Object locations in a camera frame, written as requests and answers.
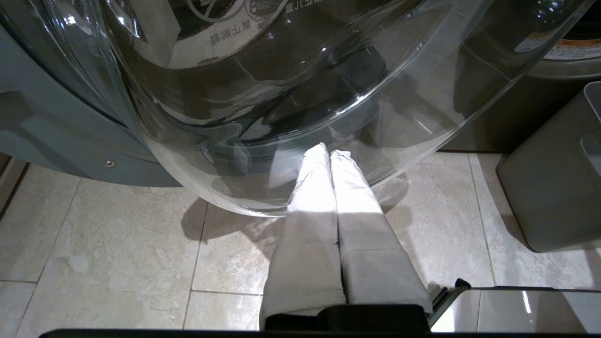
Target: washing machine door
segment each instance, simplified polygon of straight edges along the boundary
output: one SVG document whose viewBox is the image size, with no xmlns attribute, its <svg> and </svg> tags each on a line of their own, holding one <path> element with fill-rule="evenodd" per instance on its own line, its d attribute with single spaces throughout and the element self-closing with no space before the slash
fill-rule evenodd
<svg viewBox="0 0 601 338">
<path fill-rule="evenodd" d="M 283 215 L 306 149 L 348 150 L 376 186 L 438 149 L 591 1 L 55 0 L 75 65 L 120 68 L 159 162 L 207 201 Z"/>
</svg>

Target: trash bin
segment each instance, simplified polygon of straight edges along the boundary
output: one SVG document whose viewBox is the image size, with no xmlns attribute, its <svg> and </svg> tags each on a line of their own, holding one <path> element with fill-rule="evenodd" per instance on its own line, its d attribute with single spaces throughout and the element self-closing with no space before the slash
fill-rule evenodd
<svg viewBox="0 0 601 338">
<path fill-rule="evenodd" d="M 600 111 L 601 81 L 592 82 L 497 168 L 535 251 L 601 244 Z"/>
</svg>

